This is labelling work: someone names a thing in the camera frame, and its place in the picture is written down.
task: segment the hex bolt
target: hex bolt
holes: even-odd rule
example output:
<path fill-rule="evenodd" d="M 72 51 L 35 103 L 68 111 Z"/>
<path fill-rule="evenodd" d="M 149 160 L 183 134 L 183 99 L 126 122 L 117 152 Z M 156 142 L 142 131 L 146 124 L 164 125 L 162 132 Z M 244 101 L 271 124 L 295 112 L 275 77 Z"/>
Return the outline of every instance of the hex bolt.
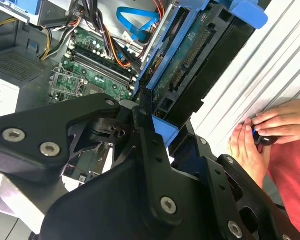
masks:
<path fill-rule="evenodd" d="M 161 207 L 167 214 L 175 214 L 177 211 L 177 206 L 175 202 L 167 196 L 161 198 Z"/>
<path fill-rule="evenodd" d="M 54 142 L 45 142 L 40 146 L 40 152 L 46 157 L 55 157 L 60 153 L 60 147 Z"/>
<path fill-rule="evenodd" d="M 207 141 L 204 140 L 203 138 L 200 138 L 200 142 L 201 142 L 203 145 L 207 145 Z"/>
<path fill-rule="evenodd" d="M 110 100 L 110 99 L 105 100 L 105 102 L 106 102 L 107 104 L 111 105 L 111 106 L 114 106 L 114 105 L 115 105 L 114 101 L 112 101 L 112 100 Z"/>
<path fill-rule="evenodd" d="M 242 234 L 242 230 L 239 227 L 239 225 L 234 222 L 234 221 L 229 221 L 228 222 L 228 228 L 230 230 L 230 232 L 237 238 L 237 239 L 241 239 L 243 234 Z"/>
<path fill-rule="evenodd" d="M 146 112 L 146 110 L 144 110 L 143 108 L 139 109 L 140 113 L 142 113 L 143 115 L 148 115 L 148 113 Z"/>
<path fill-rule="evenodd" d="M 21 142 L 26 138 L 26 134 L 24 131 L 18 128 L 8 128 L 3 131 L 2 137 L 4 140 L 11 143 Z"/>
<path fill-rule="evenodd" d="M 229 156 L 226 157 L 226 160 L 227 160 L 230 164 L 234 164 L 234 163 L 235 163 L 235 161 L 234 161 L 231 157 L 229 157 Z"/>
<path fill-rule="evenodd" d="M 283 238 L 283 240 L 291 240 L 291 238 L 290 237 L 288 237 L 287 235 L 285 235 L 285 234 L 283 234 L 282 235 L 282 238 Z"/>

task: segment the blue drive bracket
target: blue drive bracket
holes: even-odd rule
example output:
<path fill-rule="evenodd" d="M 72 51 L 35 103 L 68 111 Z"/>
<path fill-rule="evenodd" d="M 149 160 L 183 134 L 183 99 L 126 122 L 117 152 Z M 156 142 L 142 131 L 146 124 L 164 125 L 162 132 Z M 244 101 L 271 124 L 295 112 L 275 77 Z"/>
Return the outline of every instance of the blue drive bracket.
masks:
<path fill-rule="evenodd" d="M 175 140 L 175 138 L 178 136 L 179 129 L 154 115 L 152 115 L 152 120 L 155 132 L 163 137 L 164 145 L 166 148 L 168 148 L 173 140 Z"/>
<path fill-rule="evenodd" d="M 131 22 L 129 22 L 122 14 L 143 16 L 151 18 L 151 20 L 148 23 L 146 23 L 143 27 L 137 28 Z M 145 41 L 147 38 L 146 34 L 143 33 L 143 30 L 149 29 L 153 24 L 158 23 L 160 19 L 159 13 L 124 6 L 118 7 L 118 9 L 116 10 L 116 17 L 133 35 L 132 39 L 139 39 L 140 41 Z"/>
<path fill-rule="evenodd" d="M 258 6 L 258 0 L 216 0 L 216 2 L 225 5 L 229 13 L 254 29 L 261 29 L 268 21 L 265 11 Z"/>
<path fill-rule="evenodd" d="M 247 24 L 251 25 L 255 29 L 262 28 L 268 21 L 267 15 L 264 13 L 264 10 L 258 6 L 258 0 L 215 0 L 215 2 L 224 5 L 228 11 L 235 15 L 236 17 L 240 18 Z M 153 77 L 147 84 L 147 88 L 153 90 L 163 73 L 165 72 L 166 68 L 168 67 L 171 59 L 175 55 L 176 51 L 178 50 L 180 44 L 184 40 L 185 36 L 187 35 L 188 30 L 192 26 L 193 22 L 196 19 L 199 11 L 203 11 L 209 3 L 209 0 L 180 0 L 178 8 L 186 8 L 189 10 L 188 16 L 184 20 L 182 27 L 179 33 L 175 36 L 173 43 L 171 44 L 170 48 L 168 49 L 167 53 L 165 54 L 164 59 L 160 63 L 159 67 L 155 71 Z M 161 46 L 163 45 L 163 39 L 169 32 L 171 24 L 173 20 L 176 18 L 178 11 L 175 11 L 174 16 L 170 20 L 170 23 L 166 27 L 166 31 L 162 34 L 161 40 L 159 40 L 156 48 L 153 50 L 153 53 L 157 53 Z M 148 68 L 152 64 L 152 59 L 155 58 L 156 55 L 153 54 L 148 63 L 146 64 L 145 68 L 139 75 L 137 82 L 135 83 L 135 95 L 138 92 L 140 86 L 140 80 L 143 78 L 143 75 L 147 72 Z"/>
<path fill-rule="evenodd" d="M 6 0 L 1 2 L 11 3 L 29 14 L 38 15 L 42 0 Z"/>

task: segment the finger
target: finger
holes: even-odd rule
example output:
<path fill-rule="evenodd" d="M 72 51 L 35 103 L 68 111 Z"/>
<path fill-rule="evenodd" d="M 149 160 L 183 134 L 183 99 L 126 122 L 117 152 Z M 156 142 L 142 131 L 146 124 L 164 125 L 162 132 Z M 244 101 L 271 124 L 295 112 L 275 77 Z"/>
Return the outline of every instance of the finger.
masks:
<path fill-rule="evenodd" d="M 238 138 L 239 138 L 239 134 L 242 128 L 242 124 L 238 124 L 238 126 L 236 126 L 235 130 L 233 131 L 232 137 L 231 137 L 231 152 L 232 152 L 232 156 L 234 158 L 239 157 L 239 145 L 238 145 Z"/>
<path fill-rule="evenodd" d="M 256 154 L 259 154 L 252 134 L 251 126 L 245 126 L 245 149 L 248 158 L 253 158 Z"/>
<path fill-rule="evenodd" d="M 228 144 L 227 144 L 227 151 L 230 156 L 233 155 L 232 150 L 231 150 L 231 138 L 229 139 Z"/>
<path fill-rule="evenodd" d="M 258 131 L 261 136 L 298 136 L 300 135 L 300 125 L 287 125 L 274 128 L 267 128 Z"/>
<path fill-rule="evenodd" d="M 239 134 L 239 139 L 238 139 L 240 157 L 243 157 L 243 159 L 246 159 L 248 157 L 247 150 L 246 150 L 246 126 L 247 126 L 247 122 L 248 122 L 247 120 L 244 122 L 244 125 L 242 126 L 241 132 Z"/>
<path fill-rule="evenodd" d="M 264 146 L 262 149 L 262 156 L 264 160 L 264 166 L 267 169 L 270 163 L 271 157 L 271 146 Z"/>
<path fill-rule="evenodd" d="M 282 136 L 275 144 L 288 144 L 300 140 L 300 136 Z"/>
<path fill-rule="evenodd" d="M 274 118 L 265 121 L 257 126 L 255 126 L 255 130 L 260 131 L 261 129 L 273 129 L 286 125 L 298 124 L 297 115 L 296 114 L 288 114 L 275 116 Z"/>
<path fill-rule="evenodd" d="M 254 125 L 259 125 L 265 121 L 273 119 L 277 116 L 288 115 L 293 113 L 291 107 L 278 107 L 269 111 L 261 112 L 256 115 L 256 118 L 252 120 Z"/>

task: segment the red shirt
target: red shirt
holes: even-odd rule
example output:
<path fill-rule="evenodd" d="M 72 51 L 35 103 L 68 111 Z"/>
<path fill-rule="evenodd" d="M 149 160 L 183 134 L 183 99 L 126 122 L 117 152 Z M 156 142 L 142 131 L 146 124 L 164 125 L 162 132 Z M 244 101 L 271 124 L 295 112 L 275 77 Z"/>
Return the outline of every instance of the red shirt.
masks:
<path fill-rule="evenodd" d="M 300 140 L 273 145 L 268 171 L 292 224 L 300 232 Z"/>

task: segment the black mounting arm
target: black mounting arm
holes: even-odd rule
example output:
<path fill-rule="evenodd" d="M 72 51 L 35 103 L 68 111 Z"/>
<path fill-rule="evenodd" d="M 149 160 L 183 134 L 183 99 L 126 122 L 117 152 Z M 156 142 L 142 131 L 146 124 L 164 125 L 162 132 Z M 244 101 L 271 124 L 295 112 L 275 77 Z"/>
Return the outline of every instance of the black mounting arm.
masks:
<path fill-rule="evenodd" d="M 171 167 L 151 95 L 140 99 L 120 106 L 99 93 L 0 117 L 0 174 L 18 189 L 52 186 L 77 154 L 114 145 L 110 171 L 49 202 L 41 240 L 300 240 L 236 161 L 216 158 L 189 121 L 169 149 Z"/>

